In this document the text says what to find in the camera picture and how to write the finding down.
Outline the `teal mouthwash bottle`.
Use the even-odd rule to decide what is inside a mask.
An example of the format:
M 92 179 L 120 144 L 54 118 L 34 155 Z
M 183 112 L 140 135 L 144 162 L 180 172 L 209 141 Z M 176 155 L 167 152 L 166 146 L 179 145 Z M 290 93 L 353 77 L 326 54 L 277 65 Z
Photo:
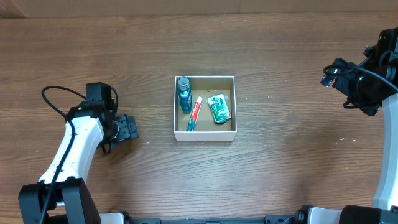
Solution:
M 192 90 L 189 78 L 180 77 L 177 86 L 181 109 L 184 114 L 189 114 L 192 110 Z

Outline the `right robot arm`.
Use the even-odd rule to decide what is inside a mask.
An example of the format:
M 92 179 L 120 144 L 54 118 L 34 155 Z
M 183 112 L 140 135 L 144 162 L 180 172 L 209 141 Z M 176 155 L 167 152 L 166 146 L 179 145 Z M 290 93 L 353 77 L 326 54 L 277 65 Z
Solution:
M 364 56 L 359 64 L 335 59 L 323 69 L 320 83 L 346 96 L 345 109 L 359 109 L 368 116 L 382 113 L 382 165 L 371 206 L 327 209 L 304 205 L 293 215 L 266 216 L 264 223 L 397 224 L 397 29 L 381 31 L 376 44 L 366 47 Z

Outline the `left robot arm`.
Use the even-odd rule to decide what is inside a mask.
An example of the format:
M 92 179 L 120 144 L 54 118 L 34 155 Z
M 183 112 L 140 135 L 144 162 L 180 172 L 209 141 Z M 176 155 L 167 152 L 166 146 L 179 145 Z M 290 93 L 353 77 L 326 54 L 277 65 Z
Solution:
M 118 95 L 105 83 L 89 83 L 83 101 L 70 108 L 65 134 L 46 172 L 18 196 L 24 223 L 132 223 L 127 212 L 100 214 L 86 186 L 97 148 L 110 154 L 138 138 L 135 119 L 117 116 Z

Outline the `teal toothpaste tube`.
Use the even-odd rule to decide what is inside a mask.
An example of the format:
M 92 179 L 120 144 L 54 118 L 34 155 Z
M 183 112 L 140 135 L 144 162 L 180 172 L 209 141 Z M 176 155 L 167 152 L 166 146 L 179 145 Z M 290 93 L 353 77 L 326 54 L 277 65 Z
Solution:
M 202 101 L 203 101 L 203 98 L 201 96 L 199 96 L 193 106 L 192 113 L 190 115 L 190 120 L 187 125 L 187 131 L 195 130 L 198 116 L 200 114 L 200 110 L 201 110 L 201 106 L 202 106 Z

